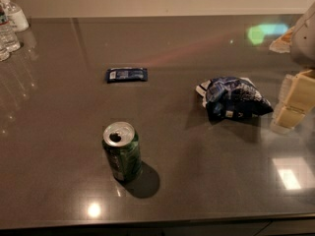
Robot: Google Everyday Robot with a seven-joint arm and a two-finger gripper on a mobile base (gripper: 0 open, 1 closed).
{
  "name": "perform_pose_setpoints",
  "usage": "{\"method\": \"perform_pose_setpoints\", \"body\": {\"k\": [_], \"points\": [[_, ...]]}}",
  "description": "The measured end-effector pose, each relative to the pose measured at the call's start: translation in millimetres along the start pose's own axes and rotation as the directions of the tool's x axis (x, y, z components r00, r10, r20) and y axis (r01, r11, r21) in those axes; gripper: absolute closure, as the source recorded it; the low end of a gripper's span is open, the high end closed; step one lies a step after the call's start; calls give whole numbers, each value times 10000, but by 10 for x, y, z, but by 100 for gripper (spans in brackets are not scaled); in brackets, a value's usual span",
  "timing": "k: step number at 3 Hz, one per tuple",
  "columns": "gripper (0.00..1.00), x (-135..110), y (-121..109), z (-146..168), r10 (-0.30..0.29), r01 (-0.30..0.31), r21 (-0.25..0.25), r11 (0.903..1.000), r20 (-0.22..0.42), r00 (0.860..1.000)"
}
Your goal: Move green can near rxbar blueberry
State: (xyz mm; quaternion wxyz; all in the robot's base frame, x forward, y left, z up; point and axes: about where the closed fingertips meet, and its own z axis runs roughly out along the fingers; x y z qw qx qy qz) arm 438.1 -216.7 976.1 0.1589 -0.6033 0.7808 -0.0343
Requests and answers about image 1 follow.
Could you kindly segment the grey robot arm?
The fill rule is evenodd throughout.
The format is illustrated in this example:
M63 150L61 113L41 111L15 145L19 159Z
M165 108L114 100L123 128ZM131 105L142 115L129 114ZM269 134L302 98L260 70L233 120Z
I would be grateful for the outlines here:
M315 107L315 3L283 35L274 40L270 49L289 53L304 71L286 75L274 110L271 129L279 134L293 130Z

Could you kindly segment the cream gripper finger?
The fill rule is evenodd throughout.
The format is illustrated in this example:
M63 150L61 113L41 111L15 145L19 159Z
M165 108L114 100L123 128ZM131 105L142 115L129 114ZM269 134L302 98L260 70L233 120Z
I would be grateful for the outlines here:
M270 128L278 134L292 131L315 107L315 71L287 74L279 93Z

